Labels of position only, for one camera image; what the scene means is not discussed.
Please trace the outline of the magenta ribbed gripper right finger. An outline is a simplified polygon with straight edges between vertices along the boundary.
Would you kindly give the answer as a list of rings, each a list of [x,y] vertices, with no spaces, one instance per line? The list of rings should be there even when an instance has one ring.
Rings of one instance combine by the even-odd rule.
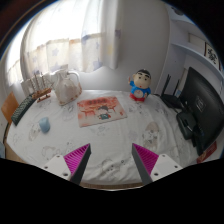
[[[168,155],[157,155],[135,143],[132,144],[132,156],[144,185],[150,184],[182,169],[182,167]]]

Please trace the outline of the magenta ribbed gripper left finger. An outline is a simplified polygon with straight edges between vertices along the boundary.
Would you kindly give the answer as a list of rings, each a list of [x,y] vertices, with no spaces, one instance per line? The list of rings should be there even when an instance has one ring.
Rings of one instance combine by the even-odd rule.
[[[91,155],[91,145],[86,144],[65,156],[55,155],[43,169],[65,180],[79,185]]]

